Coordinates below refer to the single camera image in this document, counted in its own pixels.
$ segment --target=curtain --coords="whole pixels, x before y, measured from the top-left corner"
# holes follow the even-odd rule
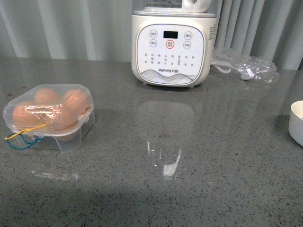
[[[302,0],[220,0],[216,47],[302,68]],[[131,0],[0,0],[0,57],[131,61]]]

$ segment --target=control panel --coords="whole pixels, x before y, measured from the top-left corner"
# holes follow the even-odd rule
[[[137,62],[147,81],[190,83],[201,72],[203,56],[203,34],[194,27],[155,24],[139,33]]]

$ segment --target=blue string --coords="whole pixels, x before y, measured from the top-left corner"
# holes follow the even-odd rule
[[[33,145],[34,145],[35,143],[37,143],[38,141],[43,140],[43,138],[36,138],[36,139],[34,140],[34,142],[31,143],[31,142],[28,142],[28,141],[24,138],[24,136],[23,136],[22,134],[20,134],[19,136],[21,136],[22,140],[23,140],[25,143],[27,143],[28,146],[27,146],[27,147],[24,147],[24,148],[17,148],[17,147],[15,147],[14,145],[12,145],[12,144],[10,143],[9,140],[7,140],[7,143],[8,143],[8,145],[9,145],[11,148],[16,149],[16,150],[24,150],[24,149],[30,148],[31,146],[33,146]]]

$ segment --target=plastic bag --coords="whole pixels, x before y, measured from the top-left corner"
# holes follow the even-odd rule
[[[228,48],[215,48],[213,50],[211,69],[224,74],[236,75],[242,80],[255,82],[272,83],[277,81],[279,77],[273,62],[244,56]]]

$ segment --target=button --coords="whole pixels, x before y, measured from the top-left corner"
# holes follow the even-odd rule
[[[189,41],[184,42],[184,43],[183,43],[183,47],[184,47],[185,49],[189,49],[189,48],[191,47],[191,42],[189,42]]]
[[[158,36],[158,32],[156,30],[151,30],[150,31],[150,37],[151,38],[156,38]]]
[[[156,45],[157,45],[157,41],[156,40],[154,40],[154,39],[150,40],[150,46],[151,47],[155,47]]]
[[[185,32],[184,38],[186,40],[190,40],[193,37],[193,34],[191,32]]]
[[[167,48],[172,49],[172,48],[174,48],[174,46],[175,46],[174,41],[172,41],[170,39],[168,41],[166,41],[166,47]]]

